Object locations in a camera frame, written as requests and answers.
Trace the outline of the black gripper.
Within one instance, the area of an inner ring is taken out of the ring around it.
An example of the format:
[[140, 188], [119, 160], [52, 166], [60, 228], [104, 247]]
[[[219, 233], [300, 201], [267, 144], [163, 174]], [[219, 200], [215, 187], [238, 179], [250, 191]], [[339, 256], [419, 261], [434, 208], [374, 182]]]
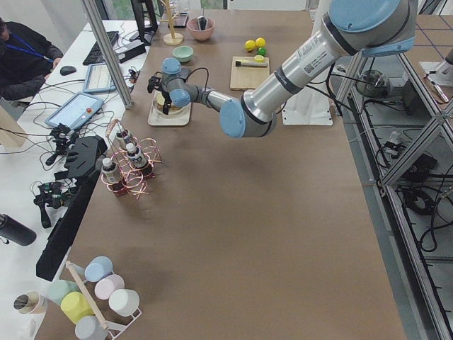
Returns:
[[164, 115], [168, 115], [171, 108], [171, 98], [169, 92], [163, 88], [162, 79], [162, 72], [155, 72], [148, 80], [147, 91], [149, 94], [151, 94], [154, 90], [162, 93], [165, 98], [162, 112]]

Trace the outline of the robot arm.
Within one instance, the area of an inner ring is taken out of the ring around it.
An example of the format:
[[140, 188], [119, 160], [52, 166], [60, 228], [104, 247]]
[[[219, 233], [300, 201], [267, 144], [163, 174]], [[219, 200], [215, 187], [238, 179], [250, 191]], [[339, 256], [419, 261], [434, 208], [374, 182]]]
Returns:
[[235, 99], [207, 86], [187, 83], [174, 57], [162, 63], [161, 76], [147, 91], [160, 91], [164, 108], [201, 103], [219, 112], [230, 137], [263, 137], [276, 126], [276, 112], [312, 79], [346, 55], [387, 56], [407, 52], [415, 40], [417, 1], [332, 1], [320, 28], [262, 84]]

